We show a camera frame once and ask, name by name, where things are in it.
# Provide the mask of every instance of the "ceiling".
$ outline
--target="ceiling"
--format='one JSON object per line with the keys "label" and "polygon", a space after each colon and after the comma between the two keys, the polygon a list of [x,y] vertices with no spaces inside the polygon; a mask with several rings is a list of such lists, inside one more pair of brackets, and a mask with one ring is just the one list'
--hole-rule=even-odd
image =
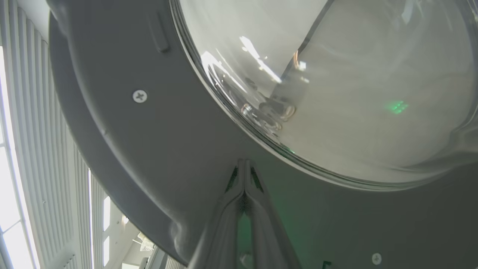
{"label": "ceiling", "polygon": [[42,34],[44,40],[48,42],[48,17],[50,8],[46,0],[17,0],[28,18],[35,24],[35,27]]}

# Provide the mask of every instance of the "bright window light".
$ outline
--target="bright window light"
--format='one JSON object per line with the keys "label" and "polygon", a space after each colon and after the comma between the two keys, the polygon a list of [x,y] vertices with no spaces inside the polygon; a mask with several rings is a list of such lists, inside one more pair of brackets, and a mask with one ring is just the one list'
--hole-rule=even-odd
{"label": "bright window light", "polygon": [[109,219],[111,213],[111,199],[108,197],[103,201],[103,231],[109,227]]}
{"label": "bright window light", "polygon": [[20,220],[5,147],[0,147],[0,204],[0,227],[5,231]]}
{"label": "bright window light", "polygon": [[33,269],[32,259],[28,250],[27,240],[21,223],[3,234],[3,240],[15,269]]}
{"label": "bright window light", "polygon": [[91,268],[95,269],[95,251],[93,250],[93,204],[91,200],[91,170],[88,168],[88,193],[90,207]]}
{"label": "bright window light", "polygon": [[106,266],[109,261],[109,236],[103,242],[103,266]]}
{"label": "bright window light", "polygon": [[8,100],[8,88],[7,88],[7,75],[5,72],[5,61],[3,57],[3,47],[0,46],[0,83],[1,83],[1,95],[3,99],[3,113],[5,115],[5,124],[6,132],[8,138],[8,153],[11,155],[11,161],[13,164],[13,173],[15,175],[15,182],[17,183],[17,193],[20,200],[20,205],[22,207],[23,221],[26,228],[28,236],[28,245],[30,247],[31,255],[33,256],[33,261],[35,268],[40,269],[40,261],[38,259],[38,253],[36,252],[35,242],[33,240],[32,225],[30,223],[30,217],[28,215],[25,194],[23,193],[22,180],[20,177],[20,169],[18,168],[17,154],[15,152],[15,140],[13,138],[13,126],[11,124],[11,115],[10,115],[10,104]]}

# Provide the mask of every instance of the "screw head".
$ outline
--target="screw head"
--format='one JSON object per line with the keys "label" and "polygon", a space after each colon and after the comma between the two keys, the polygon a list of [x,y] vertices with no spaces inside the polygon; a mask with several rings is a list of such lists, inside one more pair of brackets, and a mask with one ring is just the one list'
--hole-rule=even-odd
{"label": "screw head", "polygon": [[143,90],[135,90],[133,93],[133,100],[139,104],[146,102],[148,94]]}
{"label": "screw head", "polygon": [[379,265],[380,263],[382,263],[382,255],[380,253],[373,254],[372,263],[375,265]]}

